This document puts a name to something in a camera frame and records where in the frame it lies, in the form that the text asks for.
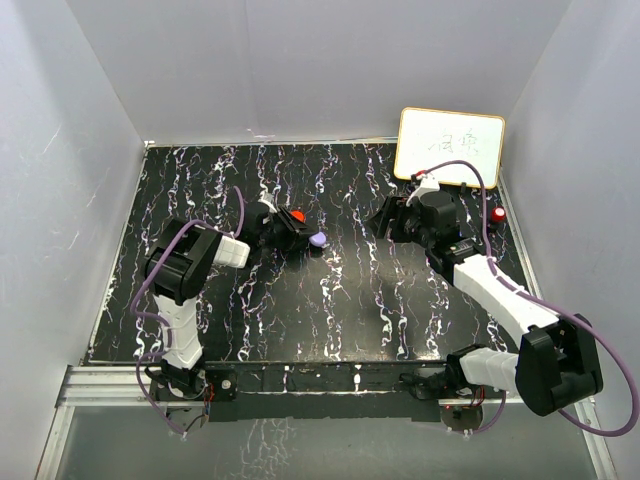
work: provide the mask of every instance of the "white wall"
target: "white wall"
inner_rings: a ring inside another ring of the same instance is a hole
[[[0,478],[33,478],[143,145],[64,0],[0,0]]]
[[[503,168],[546,298],[581,312],[640,381],[640,4],[576,1],[507,121]],[[605,428],[630,395],[601,352]],[[638,478],[640,429],[609,440],[620,477]]]
[[[396,136],[408,105],[507,115],[569,0],[68,3],[142,138],[198,144]]]

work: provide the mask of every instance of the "robotic arm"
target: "robotic arm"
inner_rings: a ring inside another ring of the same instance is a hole
[[[517,391],[524,403],[544,416],[598,393],[602,374],[594,338],[555,312],[517,295],[524,290],[504,273],[490,268],[478,245],[460,234],[453,197],[440,190],[430,174],[409,197],[388,197],[368,221],[376,238],[415,242],[430,266],[445,280],[474,298],[520,346],[518,354],[472,345],[447,357],[442,374],[426,379],[434,394],[445,388],[487,385]],[[512,287],[505,288],[497,277]]]
[[[197,396],[202,391],[204,378],[199,366],[203,350],[198,339],[196,302],[212,265],[244,268],[265,247],[285,252],[309,243],[322,247],[324,235],[308,227],[300,217],[274,206],[273,196],[265,192],[259,201],[244,209],[237,239],[200,225],[184,233],[151,284],[159,314],[166,321],[162,325],[163,344],[170,347],[162,355],[160,373],[145,369],[150,378],[178,397]],[[185,225],[186,222],[173,219],[163,230],[146,256],[145,278],[155,270]]]

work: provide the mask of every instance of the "black tabletop with white veins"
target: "black tabletop with white veins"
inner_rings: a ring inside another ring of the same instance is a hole
[[[251,268],[214,266],[198,297],[207,360],[437,360],[484,343],[513,342],[475,301],[429,268],[417,245],[375,240],[365,221],[385,196],[407,191],[393,177],[395,144],[162,147],[148,150],[107,299],[85,363],[132,363],[162,348],[159,325],[129,303],[145,253],[173,217],[231,231],[238,186],[305,213],[324,232],[322,256],[265,251]],[[480,192],[443,187],[456,199],[462,232],[480,240]],[[489,191],[489,208],[501,204]],[[525,278],[508,225],[492,235],[500,267]],[[141,307],[157,312],[148,293]]]

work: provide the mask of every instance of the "red cap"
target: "red cap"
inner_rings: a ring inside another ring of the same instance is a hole
[[[294,210],[293,212],[291,212],[291,216],[302,223],[304,223],[305,221],[304,213],[302,213],[300,210]]]
[[[502,223],[507,218],[507,212],[502,207],[496,207],[491,212],[491,222]]]

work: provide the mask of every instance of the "small whiteboard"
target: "small whiteboard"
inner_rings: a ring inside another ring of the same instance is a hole
[[[498,183],[504,119],[491,115],[408,107],[400,117],[394,175],[409,180],[420,170],[448,160],[466,160],[475,166],[487,188]],[[433,172],[440,183],[479,187],[464,165]]]

